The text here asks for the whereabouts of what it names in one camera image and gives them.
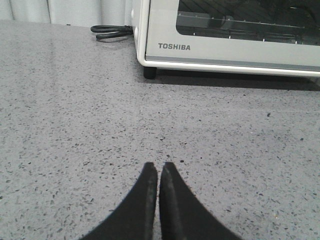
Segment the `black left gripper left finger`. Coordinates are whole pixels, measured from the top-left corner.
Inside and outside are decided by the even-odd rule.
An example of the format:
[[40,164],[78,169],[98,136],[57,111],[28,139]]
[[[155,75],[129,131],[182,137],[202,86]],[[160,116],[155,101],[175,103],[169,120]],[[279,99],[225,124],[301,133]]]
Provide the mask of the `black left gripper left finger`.
[[121,204],[84,240],[151,240],[157,198],[158,173],[144,164],[136,183]]

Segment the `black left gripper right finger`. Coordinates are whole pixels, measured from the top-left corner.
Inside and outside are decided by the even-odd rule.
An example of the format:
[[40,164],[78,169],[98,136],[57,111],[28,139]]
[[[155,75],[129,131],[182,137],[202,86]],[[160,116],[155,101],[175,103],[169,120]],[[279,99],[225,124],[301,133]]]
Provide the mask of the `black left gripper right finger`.
[[163,240],[239,240],[198,201],[172,162],[163,166],[159,190]]

